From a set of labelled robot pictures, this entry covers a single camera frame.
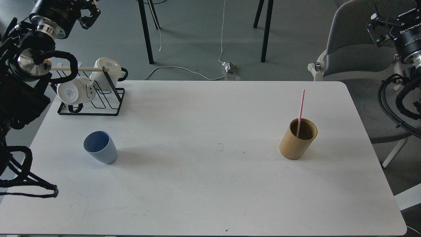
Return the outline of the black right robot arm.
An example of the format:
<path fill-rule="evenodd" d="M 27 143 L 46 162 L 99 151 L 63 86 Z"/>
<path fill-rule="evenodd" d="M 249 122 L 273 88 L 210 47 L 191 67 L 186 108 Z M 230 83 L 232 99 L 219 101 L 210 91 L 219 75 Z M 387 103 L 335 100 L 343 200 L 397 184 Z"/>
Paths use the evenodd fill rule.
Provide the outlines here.
<path fill-rule="evenodd" d="M 399 83 L 403 86 L 395 98 L 397 110 L 413 120 L 420 119 L 420 99 L 413 102 L 416 112 L 412 112 L 404 106 L 404 99 L 413 90 L 420 88 L 420 52 L 421 52 L 421 21 L 420 1 L 415 1 L 415 8 L 400 14 L 395 18 L 387 18 L 380 14 L 376 3 L 373 4 L 374 14 L 370 17 L 371 22 L 366 25 L 372 41 L 381 47 L 386 40 L 392 40 L 397 52 L 397 57 L 402 64 L 412 64 L 407 76 L 395 73 L 383 80 L 378 90 L 378 101 L 382 111 L 399 128 L 404 129 L 411 135 L 420 137 L 420 129 L 415 128 L 401 119 L 388 105 L 385 98 L 385 90 L 391 83 Z"/>

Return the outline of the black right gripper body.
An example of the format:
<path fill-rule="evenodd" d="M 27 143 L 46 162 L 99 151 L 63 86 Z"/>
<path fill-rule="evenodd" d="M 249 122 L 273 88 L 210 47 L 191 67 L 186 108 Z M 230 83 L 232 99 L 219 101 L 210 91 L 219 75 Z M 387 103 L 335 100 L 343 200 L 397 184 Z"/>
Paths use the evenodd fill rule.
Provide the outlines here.
<path fill-rule="evenodd" d="M 410 60 L 420 51 L 421 18 L 420 10 L 411 10 L 399 15 L 398 26 L 391 26 L 389 37 L 392 39 L 397 54 L 402 60 Z"/>

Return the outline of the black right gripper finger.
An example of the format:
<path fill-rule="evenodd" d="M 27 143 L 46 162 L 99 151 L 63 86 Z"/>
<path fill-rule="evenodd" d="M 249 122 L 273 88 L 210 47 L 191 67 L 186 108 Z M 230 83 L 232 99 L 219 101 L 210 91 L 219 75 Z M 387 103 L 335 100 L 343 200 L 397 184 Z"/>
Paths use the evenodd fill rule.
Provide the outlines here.
<path fill-rule="evenodd" d="M 377 26 L 392 26 L 395 25 L 394 18 L 387 18 L 380 14 L 380 10 L 377 4 L 373 5 L 374 7 L 374 14 L 370 17 L 370 23 L 367 24 L 367 31 L 370 34 L 372 41 L 377 46 L 382 46 L 383 43 L 388 39 L 385 35 L 379 34 L 376 32 L 375 28 Z"/>

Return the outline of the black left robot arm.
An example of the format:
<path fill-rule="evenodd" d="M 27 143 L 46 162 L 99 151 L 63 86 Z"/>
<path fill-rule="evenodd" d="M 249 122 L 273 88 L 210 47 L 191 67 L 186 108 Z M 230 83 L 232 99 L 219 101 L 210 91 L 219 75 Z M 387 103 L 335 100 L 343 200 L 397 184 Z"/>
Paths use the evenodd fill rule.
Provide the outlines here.
<path fill-rule="evenodd" d="M 100 15 L 95 0 L 36 0 L 29 16 L 13 18 L 1 35 L 1 173 L 15 177 L 1 180 L 1 188 L 37 186 L 51 194 L 14 193 L 15 196 L 55 198 L 56 185 L 30 171 L 33 153 L 26 146 L 8 146 L 6 135 L 38 118 L 51 102 L 49 84 L 69 82 L 78 75 L 78 62 L 69 52 L 56 50 L 56 39 L 67 39 L 78 21 L 89 29 Z"/>

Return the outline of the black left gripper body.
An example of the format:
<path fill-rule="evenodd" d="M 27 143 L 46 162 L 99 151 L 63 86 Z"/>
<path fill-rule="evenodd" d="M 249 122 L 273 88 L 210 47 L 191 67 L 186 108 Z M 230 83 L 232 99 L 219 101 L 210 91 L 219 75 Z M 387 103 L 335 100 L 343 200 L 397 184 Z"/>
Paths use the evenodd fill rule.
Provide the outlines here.
<path fill-rule="evenodd" d="M 35 31 L 52 39 L 66 39 L 85 6 L 86 0 L 37 0 L 30 13 L 30 23 Z"/>

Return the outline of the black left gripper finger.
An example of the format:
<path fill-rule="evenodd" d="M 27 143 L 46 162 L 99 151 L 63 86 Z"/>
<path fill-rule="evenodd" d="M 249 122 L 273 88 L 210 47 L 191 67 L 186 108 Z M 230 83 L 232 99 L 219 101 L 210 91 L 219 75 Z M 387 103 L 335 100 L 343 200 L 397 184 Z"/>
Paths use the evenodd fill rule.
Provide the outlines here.
<path fill-rule="evenodd" d="M 86 30 L 93 26 L 93 24 L 96 22 L 96 20 L 99 18 L 99 15 L 101 14 L 101 11 L 97 8 L 89 9 L 89 12 L 90 15 L 85 15 L 78 18 L 80 26 Z"/>

